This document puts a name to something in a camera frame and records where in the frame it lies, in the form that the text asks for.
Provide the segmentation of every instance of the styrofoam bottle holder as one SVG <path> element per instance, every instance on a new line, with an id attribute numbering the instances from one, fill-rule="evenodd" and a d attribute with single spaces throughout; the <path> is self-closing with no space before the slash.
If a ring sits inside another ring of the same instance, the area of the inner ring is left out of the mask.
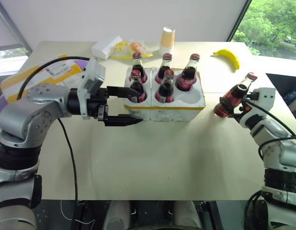
<path id="1" fill-rule="evenodd" d="M 125 86 L 130 86 L 129 76 L 132 68 L 127 71 Z M 197 73 L 197 81 L 187 92 L 176 88 L 175 82 L 182 69 L 172 69 L 175 73 L 173 84 L 174 101 L 171 103 L 161 103 L 156 100 L 155 92 L 159 84 L 155 81 L 155 76 L 159 68 L 146 69 L 148 80 L 143 84 L 147 92 L 147 99 L 142 103 L 133 103 L 128 99 L 124 100 L 124 106 L 131 114 L 139 116 L 144 120 L 152 121 L 191 121 L 205 107 L 204 95 L 201 87 L 200 76 Z"/>

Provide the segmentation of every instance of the gray robot arm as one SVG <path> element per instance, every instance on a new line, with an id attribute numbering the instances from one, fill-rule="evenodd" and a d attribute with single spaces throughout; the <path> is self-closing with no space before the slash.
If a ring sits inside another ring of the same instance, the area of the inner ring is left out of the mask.
<path id="1" fill-rule="evenodd" d="M 51 124 L 62 117 L 94 117 L 105 126 L 127 126 L 142 119 L 108 115 L 107 98 L 138 96 L 123 87 L 100 88 L 104 78 L 87 64 L 79 89 L 41 84 L 25 97 L 4 107 L 0 114 L 0 230 L 35 230 L 31 208 L 41 200 L 42 179 L 37 175 L 38 156 Z"/>
<path id="2" fill-rule="evenodd" d="M 249 95 L 252 103 L 270 110 L 275 89 L 259 88 Z M 251 130 L 250 134 L 260 146 L 276 138 L 288 137 L 287 131 L 258 108 L 243 102 L 244 112 L 233 117 Z M 274 141 L 264 145 L 262 155 L 265 184 L 261 188 L 264 200 L 255 205 L 257 229 L 276 229 L 289 226 L 296 229 L 296 144 L 290 140 Z"/>

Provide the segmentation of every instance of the dark liquid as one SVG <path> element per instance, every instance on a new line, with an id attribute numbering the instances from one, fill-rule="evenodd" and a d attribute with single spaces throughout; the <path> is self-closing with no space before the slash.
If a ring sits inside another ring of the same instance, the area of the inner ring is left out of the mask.
<path id="1" fill-rule="evenodd" d="M 182 72 L 182 78 L 185 80 L 191 80 L 195 78 L 196 69 L 194 67 L 187 67 Z"/>
<path id="2" fill-rule="evenodd" d="M 162 66 L 161 68 L 159 68 L 159 71 L 158 71 L 158 73 L 157 73 L 158 78 L 163 79 L 163 78 L 164 78 L 164 72 L 165 72 L 167 69 L 170 69 L 170 67 L 169 67 L 169 66 Z"/>
<path id="3" fill-rule="evenodd" d="M 136 90 L 137 92 L 139 92 L 140 95 L 142 95 L 144 93 L 143 86 L 138 81 L 134 81 L 133 84 L 130 86 L 130 88 Z"/>
<path id="4" fill-rule="evenodd" d="M 164 84 L 160 85 L 158 88 L 158 93 L 162 97 L 169 97 L 173 94 L 173 86 L 172 84 L 165 82 Z"/>
<path id="5" fill-rule="evenodd" d="M 245 85 L 235 85 L 224 95 L 224 98 L 226 98 L 230 104 L 236 108 L 242 102 L 243 97 L 247 94 L 247 91 L 248 89 Z M 220 103 L 215 106 L 214 113 L 219 117 L 226 117 L 229 115 L 229 111 L 227 111 Z"/>
<path id="6" fill-rule="evenodd" d="M 185 91 L 185 92 L 190 90 L 190 88 L 184 89 L 183 87 L 181 87 L 178 82 L 178 79 L 176 80 L 176 87 L 178 90 Z"/>
<path id="7" fill-rule="evenodd" d="M 145 72 L 144 72 L 142 65 L 134 65 L 133 69 L 137 69 L 140 71 L 142 82 L 144 83 L 145 81 L 143 81 L 143 79 L 145 79 Z"/>

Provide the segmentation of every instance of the cola bottle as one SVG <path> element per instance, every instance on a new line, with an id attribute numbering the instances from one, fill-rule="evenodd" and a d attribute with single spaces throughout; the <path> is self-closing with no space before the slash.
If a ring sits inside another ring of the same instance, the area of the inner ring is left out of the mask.
<path id="1" fill-rule="evenodd" d="M 233 108 L 236 108 L 246 96 L 250 85 L 258 77 L 254 73 L 248 73 L 245 78 L 237 85 L 233 86 L 221 99 L 222 103 L 218 103 L 214 108 L 214 113 L 219 117 L 230 115 Z"/>
<path id="2" fill-rule="evenodd" d="M 173 102 L 173 77 L 174 72 L 167 69 L 164 72 L 164 78 L 158 90 L 155 93 L 155 98 L 161 103 Z"/>
<path id="3" fill-rule="evenodd" d="M 142 83 L 145 83 L 147 81 L 147 75 L 142 66 L 142 55 L 139 52 L 133 53 L 133 69 L 140 71 Z"/>
<path id="4" fill-rule="evenodd" d="M 129 100 L 134 103 L 140 103 L 146 100 L 147 93 L 143 88 L 142 80 L 141 80 L 141 74 L 140 71 L 137 69 L 132 70 L 130 73 L 130 88 L 136 90 L 140 93 L 140 96 L 138 97 L 130 97 Z"/>
<path id="5" fill-rule="evenodd" d="M 192 84 L 196 82 L 197 63 L 199 59 L 199 54 L 192 54 L 190 56 L 189 63 L 176 80 L 176 87 L 179 90 L 189 91 Z"/>
<path id="6" fill-rule="evenodd" d="M 164 78 L 164 72 L 167 70 L 167 69 L 170 69 L 170 62 L 171 62 L 171 59 L 172 59 L 172 55 L 171 54 L 164 54 L 163 55 L 163 62 L 162 62 L 162 65 L 161 67 L 159 68 L 158 70 L 158 73 L 155 77 L 155 80 L 158 84 L 162 83 L 162 80 Z"/>

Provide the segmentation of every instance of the red bottle cap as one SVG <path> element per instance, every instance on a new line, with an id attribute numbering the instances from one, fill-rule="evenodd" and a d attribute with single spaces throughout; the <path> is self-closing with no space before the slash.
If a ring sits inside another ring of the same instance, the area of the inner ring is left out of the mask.
<path id="1" fill-rule="evenodd" d="M 258 78 L 254 73 L 248 73 L 246 77 L 254 81 Z"/>
<path id="2" fill-rule="evenodd" d="M 171 69 L 167 69 L 165 72 L 164 72 L 164 76 L 173 76 L 175 75 L 174 71 L 172 71 Z"/>
<path id="3" fill-rule="evenodd" d="M 137 69 L 133 69 L 132 72 L 130 73 L 131 77 L 140 77 L 140 71 Z"/>
<path id="4" fill-rule="evenodd" d="M 190 59 L 191 59 L 191 60 L 194 60 L 194 61 L 199 61 L 199 59 L 200 59 L 200 55 L 199 55 L 199 54 L 192 54 L 192 55 L 190 56 Z"/>
<path id="5" fill-rule="evenodd" d="M 141 57 L 142 57 L 141 53 L 139 53 L 139 52 L 133 53 L 133 58 L 138 59 L 138 58 L 141 58 Z"/>
<path id="6" fill-rule="evenodd" d="M 164 54 L 164 55 L 163 55 L 163 59 L 164 59 L 164 60 L 170 60 L 170 61 L 171 61 L 171 59 L 172 59 L 172 55 L 169 54 L 169 53 Z"/>

